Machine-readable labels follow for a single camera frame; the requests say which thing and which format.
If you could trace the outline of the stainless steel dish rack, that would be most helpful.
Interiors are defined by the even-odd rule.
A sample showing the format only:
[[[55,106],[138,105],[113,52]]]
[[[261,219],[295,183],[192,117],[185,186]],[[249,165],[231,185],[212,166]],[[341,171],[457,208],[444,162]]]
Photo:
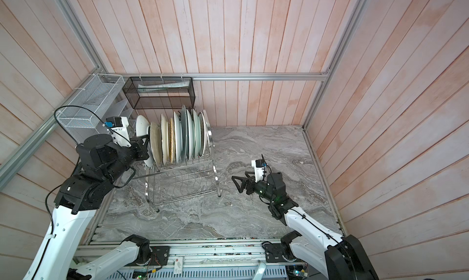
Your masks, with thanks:
[[[185,161],[182,154],[180,163],[161,165],[154,163],[152,168],[140,162],[138,170],[132,179],[133,185],[140,185],[146,202],[156,207],[168,203],[175,203],[185,199],[192,199],[208,194],[221,196],[222,190],[214,161],[214,144],[210,125],[209,153],[194,157],[194,120],[192,110],[188,110],[189,132],[189,160]]]

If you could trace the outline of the yellow woven coaster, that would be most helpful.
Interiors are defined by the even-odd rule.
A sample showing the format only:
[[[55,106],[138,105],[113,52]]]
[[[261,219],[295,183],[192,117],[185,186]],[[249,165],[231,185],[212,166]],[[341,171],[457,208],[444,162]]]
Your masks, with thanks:
[[[174,120],[173,118],[170,119],[169,121],[169,161],[170,164],[175,163],[175,132],[174,132]]]

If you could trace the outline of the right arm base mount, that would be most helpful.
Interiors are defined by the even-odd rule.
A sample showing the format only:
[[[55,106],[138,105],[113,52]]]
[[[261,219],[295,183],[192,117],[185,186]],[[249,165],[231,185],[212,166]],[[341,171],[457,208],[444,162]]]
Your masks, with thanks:
[[[265,251],[267,263],[280,263],[295,261],[290,249],[284,243],[263,242],[261,244]]]

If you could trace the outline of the cream floral plate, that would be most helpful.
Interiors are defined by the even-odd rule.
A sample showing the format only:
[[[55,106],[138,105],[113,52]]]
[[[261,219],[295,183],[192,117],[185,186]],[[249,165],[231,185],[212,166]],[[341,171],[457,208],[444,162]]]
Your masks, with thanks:
[[[162,144],[162,163],[169,163],[169,123],[164,115],[161,115],[161,144]]]

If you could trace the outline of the black round plate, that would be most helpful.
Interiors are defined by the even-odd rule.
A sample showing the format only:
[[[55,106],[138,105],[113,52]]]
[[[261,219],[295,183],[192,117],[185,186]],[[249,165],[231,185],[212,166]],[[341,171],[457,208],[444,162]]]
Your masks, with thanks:
[[[160,167],[162,165],[162,137],[161,127],[156,122],[150,124],[150,146],[151,152],[155,161],[155,165]]]

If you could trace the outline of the white green clover plate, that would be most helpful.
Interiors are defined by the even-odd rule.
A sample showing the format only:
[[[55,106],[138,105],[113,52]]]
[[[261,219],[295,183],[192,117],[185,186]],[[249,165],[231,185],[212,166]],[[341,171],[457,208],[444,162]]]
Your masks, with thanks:
[[[192,117],[194,120],[194,157],[197,158],[201,148],[202,136],[200,132],[199,116],[194,109],[192,110]]]

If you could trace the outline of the light blue flower plate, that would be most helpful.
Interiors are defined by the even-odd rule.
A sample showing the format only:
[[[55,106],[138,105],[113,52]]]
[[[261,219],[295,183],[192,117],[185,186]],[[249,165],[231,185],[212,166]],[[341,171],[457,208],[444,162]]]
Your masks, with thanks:
[[[199,156],[203,156],[205,154],[205,148],[206,148],[206,121],[205,121],[205,116],[203,112],[198,113],[199,121],[200,121],[200,136],[201,136],[201,142],[200,142],[200,149],[199,149]]]

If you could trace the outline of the orange sunburst plate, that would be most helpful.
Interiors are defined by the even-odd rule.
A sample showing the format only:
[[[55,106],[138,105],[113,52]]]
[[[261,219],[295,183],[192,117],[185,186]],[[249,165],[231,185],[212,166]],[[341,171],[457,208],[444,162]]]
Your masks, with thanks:
[[[178,113],[175,111],[173,113],[174,118],[174,131],[175,131],[175,155],[176,162],[180,163],[182,160],[182,131],[181,131],[181,121]]]
[[[202,117],[203,117],[203,137],[204,137],[204,147],[203,147],[202,155],[205,155],[209,153],[210,151],[210,139],[209,139],[210,122],[209,122],[206,110],[202,111]]]

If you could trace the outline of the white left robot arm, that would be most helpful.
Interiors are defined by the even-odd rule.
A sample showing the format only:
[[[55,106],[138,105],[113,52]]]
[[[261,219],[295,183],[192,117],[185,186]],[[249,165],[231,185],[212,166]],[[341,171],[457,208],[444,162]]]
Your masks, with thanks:
[[[112,136],[98,134],[78,144],[80,162],[60,186],[50,212],[51,223],[27,280],[103,280],[128,265],[148,265],[151,248],[148,239],[131,235],[111,252],[78,269],[70,264],[85,229],[105,196],[117,186],[123,173],[136,161],[146,160],[149,136],[134,137],[129,146],[114,142]]]

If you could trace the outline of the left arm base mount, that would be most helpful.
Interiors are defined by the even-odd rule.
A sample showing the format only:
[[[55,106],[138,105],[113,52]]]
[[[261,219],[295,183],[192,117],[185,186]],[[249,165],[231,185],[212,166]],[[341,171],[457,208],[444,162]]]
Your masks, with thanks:
[[[168,263],[170,246],[148,246],[138,251],[137,259],[127,266],[165,266]]]

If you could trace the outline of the large teal plate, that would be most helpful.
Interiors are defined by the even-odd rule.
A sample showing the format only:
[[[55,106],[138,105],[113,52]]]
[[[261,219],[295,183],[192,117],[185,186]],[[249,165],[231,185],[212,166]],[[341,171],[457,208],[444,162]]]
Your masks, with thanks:
[[[188,132],[188,111],[185,105],[181,108],[181,131],[183,141],[183,158],[185,161],[191,159],[189,155],[189,132]]]

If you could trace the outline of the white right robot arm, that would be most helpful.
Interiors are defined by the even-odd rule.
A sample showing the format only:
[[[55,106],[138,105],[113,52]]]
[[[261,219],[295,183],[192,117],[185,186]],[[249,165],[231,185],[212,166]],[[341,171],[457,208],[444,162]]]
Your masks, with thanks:
[[[379,277],[360,241],[323,226],[294,202],[286,192],[280,172],[257,181],[253,172],[232,176],[238,192],[267,199],[271,215],[293,231],[281,238],[282,257],[299,259],[329,280],[377,280]]]

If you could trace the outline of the green rim lettered plate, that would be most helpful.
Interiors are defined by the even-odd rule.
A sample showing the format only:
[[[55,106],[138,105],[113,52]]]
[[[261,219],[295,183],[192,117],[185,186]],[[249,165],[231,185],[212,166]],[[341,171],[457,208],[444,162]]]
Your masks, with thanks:
[[[150,123],[143,115],[139,115],[136,119],[136,136],[143,137],[145,135],[148,135],[147,138],[144,138],[144,141],[148,142],[146,146],[146,152],[149,157],[148,159],[144,160],[144,163],[147,167],[152,168],[155,160],[153,158],[150,145]]]

